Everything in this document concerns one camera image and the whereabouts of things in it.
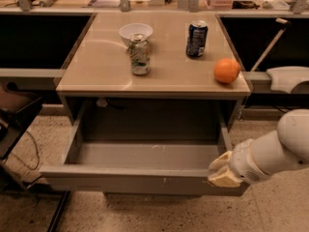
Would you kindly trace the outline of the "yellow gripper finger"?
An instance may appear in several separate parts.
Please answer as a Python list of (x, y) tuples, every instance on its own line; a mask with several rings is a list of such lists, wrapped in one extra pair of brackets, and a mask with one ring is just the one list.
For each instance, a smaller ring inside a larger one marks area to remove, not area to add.
[(242, 179), (238, 178), (229, 168), (219, 169), (210, 174), (208, 179), (216, 187), (222, 188), (237, 188), (242, 183)]
[(213, 160), (209, 166), (210, 171), (218, 171), (222, 167), (228, 167), (230, 163), (232, 152), (227, 151), (224, 154), (220, 155), (218, 158)]

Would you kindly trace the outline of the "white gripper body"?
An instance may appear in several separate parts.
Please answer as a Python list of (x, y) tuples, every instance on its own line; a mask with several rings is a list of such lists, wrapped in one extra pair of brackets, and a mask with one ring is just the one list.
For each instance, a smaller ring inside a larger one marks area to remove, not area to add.
[(253, 139), (245, 140), (238, 144), (232, 151), (230, 169), (234, 174), (247, 184), (253, 185), (270, 178), (258, 166), (252, 154)]

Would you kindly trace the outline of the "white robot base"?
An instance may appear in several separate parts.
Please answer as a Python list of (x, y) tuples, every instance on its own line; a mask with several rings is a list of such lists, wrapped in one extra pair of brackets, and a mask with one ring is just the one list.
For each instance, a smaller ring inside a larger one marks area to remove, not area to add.
[(309, 68), (300, 66), (286, 66), (267, 70), (270, 76), (270, 90), (291, 94), (293, 89), (309, 81)]

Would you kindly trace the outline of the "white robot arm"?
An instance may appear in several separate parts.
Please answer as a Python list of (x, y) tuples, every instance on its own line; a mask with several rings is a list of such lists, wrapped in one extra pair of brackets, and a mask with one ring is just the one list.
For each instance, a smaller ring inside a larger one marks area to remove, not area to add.
[(256, 139), (247, 139), (209, 166), (209, 182), (216, 187), (236, 188), (257, 184), (282, 171), (305, 168), (309, 163), (309, 110), (284, 114), (277, 128)]

